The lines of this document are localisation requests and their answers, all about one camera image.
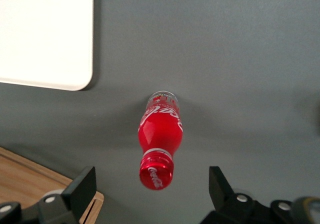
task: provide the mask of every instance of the bottle neck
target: bottle neck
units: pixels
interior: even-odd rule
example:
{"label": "bottle neck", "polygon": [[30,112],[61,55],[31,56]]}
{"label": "bottle neck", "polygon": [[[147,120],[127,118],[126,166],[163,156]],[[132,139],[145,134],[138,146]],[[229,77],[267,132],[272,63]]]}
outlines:
{"label": "bottle neck", "polygon": [[166,151],[165,149],[162,149],[162,148],[151,148],[151,149],[149,149],[149,150],[147,150],[144,154],[143,154],[143,156],[145,156],[145,155],[147,155],[147,154],[149,154],[149,153],[151,153],[151,152],[159,152],[159,153],[163,153],[163,154],[166,154],[171,160],[173,159],[172,158],[172,155],[168,152],[168,151]]}

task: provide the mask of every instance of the wooden board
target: wooden board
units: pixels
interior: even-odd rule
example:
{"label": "wooden board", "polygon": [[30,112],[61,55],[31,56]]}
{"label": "wooden board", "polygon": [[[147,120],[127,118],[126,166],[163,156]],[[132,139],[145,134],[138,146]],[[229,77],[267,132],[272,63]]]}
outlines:
{"label": "wooden board", "polygon": [[[37,203],[46,193],[65,189],[71,179],[0,147],[0,203],[19,202],[21,208]],[[104,202],[96,192],[80,224],[94,224]]]}

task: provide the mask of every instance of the black bracket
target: black bracket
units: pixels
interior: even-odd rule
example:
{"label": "black bracket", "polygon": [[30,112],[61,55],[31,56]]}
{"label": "black bracket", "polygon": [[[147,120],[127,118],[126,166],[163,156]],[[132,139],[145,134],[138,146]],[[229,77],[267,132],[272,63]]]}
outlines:
{"label": "black bracket", "polygon": [[0,203],[0,224],[78,224],[96,191],[96,170],[88,166],[61,194],[49,194],[28,208]]}
{"label": "black bracket", "polygon": [[320,199],[315,197],[293,203],[274,200],[266,207],[246,194],[235,193],[218,166],[209,168],[209,193],[215,210],[201,224],[315,224],[310,210],[320,212]]}

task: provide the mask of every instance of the coca-cola logo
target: coca-cola logo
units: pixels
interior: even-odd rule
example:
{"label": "coca-cola logo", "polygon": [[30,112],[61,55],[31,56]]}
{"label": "coca-cola logo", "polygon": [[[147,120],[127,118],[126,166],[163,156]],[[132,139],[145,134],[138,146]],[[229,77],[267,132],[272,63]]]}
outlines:
{"label": "coca-cola logo", "polygon": [[181,129],[181,131],[183,132],[183,128],[182,128],[182,123],[181,120],[179,118],[178,113],[171,107],[163,107],[161,108],[161,106],[156,105],[153,106],[152,108],[148,109],[144,116],[142,117],[142,120],[140,122],[140,127],[145,123],[145,121],[148,119],[148,117],[150,117],[153,113],[167,113],[170,114],[170,116],[174,117],[177,119],[177,125],[178,127]]}
{"label": "coca-cola logo", "polygon": [[158,177],[157,175],[157,169],[154,167],[149,167],[148,168],[148,172],[150,174],[151,180],[153,182],[153,185],[155,188],[162,188],[163,184],[162,184],[162,180]]}

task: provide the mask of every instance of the gray table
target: gray table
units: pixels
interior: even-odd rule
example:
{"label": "gray table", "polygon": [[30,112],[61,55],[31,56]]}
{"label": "gray table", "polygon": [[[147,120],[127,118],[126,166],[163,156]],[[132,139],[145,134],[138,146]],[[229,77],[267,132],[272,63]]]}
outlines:
{"label": "gray table", "polygon": [[[320,196],[320,0],[95,0],[94,79],[69,92],[0,84],[0,145],[74,178],[94,165],[97,223],[199,223],[209,166],[269,205]],[[150,94],[175,93],[172,184],[139,180]]]}

